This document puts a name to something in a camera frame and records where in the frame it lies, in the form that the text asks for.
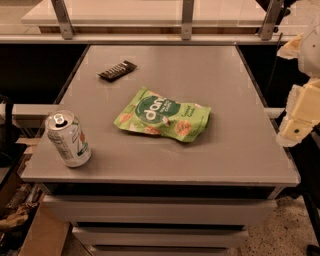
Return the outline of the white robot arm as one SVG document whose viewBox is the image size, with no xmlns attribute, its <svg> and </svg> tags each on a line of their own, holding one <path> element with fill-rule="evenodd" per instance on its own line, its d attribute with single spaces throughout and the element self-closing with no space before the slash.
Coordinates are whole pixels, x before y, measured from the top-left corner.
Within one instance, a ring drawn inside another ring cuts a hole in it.
<svg viewBox="0 0 320 256">
<path fill-rule="evenodd" d="M 320 123 L 320 24 L 311 24 L 282 46 L 277 56 L 297 59 L 298 70 L 310 77 L 303 86 L 292 86 L 276 137 L 279 145 L 293 147 Z"/>
</svg>

